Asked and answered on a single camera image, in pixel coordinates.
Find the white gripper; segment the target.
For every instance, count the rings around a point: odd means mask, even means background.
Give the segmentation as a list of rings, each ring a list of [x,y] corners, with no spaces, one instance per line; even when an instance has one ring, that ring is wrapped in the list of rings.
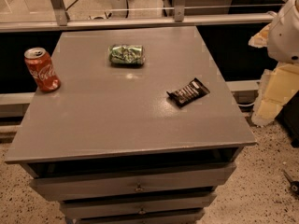
[[[254,103],[252,122],[266,126],[299,92],[299,0],[288,0],[271,24],[250,38],[249,45],[267,47],[269,57],[282,62],[273,71],[264,70]]]

